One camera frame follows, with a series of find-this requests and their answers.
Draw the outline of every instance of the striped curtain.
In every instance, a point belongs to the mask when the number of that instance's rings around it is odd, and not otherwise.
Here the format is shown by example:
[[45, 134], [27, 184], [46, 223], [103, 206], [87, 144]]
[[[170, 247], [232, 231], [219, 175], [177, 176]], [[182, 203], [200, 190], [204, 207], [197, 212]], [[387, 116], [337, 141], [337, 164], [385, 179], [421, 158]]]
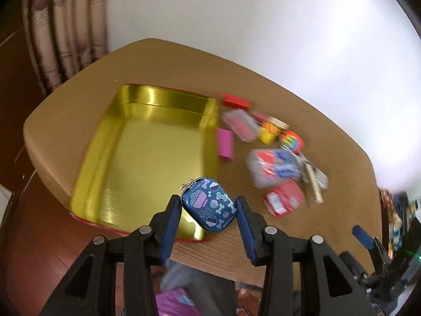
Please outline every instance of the striped curtain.
[[105, 0], [22, 0], [27, 45], [47, 96], [108, 53]]

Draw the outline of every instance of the table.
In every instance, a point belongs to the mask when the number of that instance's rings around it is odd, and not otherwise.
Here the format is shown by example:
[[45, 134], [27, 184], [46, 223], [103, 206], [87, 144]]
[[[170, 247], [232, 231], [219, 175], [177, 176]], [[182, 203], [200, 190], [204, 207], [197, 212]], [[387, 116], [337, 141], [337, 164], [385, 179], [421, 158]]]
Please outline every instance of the table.
[[[382, 235], [378, 189], [366, 153], [326, 116], [281, 86], [233, 62], [162, 40], [145, 39], [111, 52], [56, 89], [25, 122], [30, 159], [66, 208], [101, 116], [125, 83], [171, 87], [215, 98], [233, 94], [288, 123], [305, 140], [306, 157], [330, 179], [323, 204], [312, 201], [308, 187], [309, 201], [298, 210], [279, 219], [268, 214], [262, 191], [252, 186], [245, 162], [250, 150], [260, 147], [257, 142], [236, 139], [235, 159], [219, 163], [219, 182], [230, 196], [244, 195], [268, 224], [290, 236], [320, 234], [336, 253], [348, 250], [372, 271], [368, 251], [351, 233], [359, 224], [372, 236]], [[254, 268], [247, 260], [235, 222], [209, 242], [176, 243], [171, 258], [234, 281], [263, 284], [264, 267]], [[298, 275], [294, 267], [295, 287]]]

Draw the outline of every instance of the colorful round toy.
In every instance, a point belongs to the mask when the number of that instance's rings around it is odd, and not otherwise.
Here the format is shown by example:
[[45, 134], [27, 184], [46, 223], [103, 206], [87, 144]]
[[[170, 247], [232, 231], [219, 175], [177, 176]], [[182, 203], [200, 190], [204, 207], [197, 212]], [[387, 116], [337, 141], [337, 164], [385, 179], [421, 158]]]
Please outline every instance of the colorful round toy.
[[280, 134], [279, 140], [285, 147], [289, 148], [295, 154], [300, 153], [304, 147], [303, 139], [292, 131], [285, 131]]

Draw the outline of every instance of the golden tray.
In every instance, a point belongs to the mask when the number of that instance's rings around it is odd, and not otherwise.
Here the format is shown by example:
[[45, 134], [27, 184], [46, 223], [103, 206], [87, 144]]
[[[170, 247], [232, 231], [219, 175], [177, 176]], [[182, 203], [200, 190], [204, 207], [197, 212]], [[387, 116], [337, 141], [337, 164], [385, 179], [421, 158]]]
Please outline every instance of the golden tray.
[[[182, 183], [216, 179], [218, 108], [213, 98], [123, 85], [81, 165], [70, 209], [77, 218], [130, 233], [165, 210]], [[183, 210], [178, 240], [206, 240]]]

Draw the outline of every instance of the magenta block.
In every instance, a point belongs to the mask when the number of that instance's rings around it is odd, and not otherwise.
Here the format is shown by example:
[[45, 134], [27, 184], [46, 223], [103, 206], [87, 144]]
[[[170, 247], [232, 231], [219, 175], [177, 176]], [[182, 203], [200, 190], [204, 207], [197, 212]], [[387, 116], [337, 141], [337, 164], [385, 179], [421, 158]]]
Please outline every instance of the magenta block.
[[234, 158], [234, 138], [231, 131], [218, 129], [218, 155], [221, 160]]

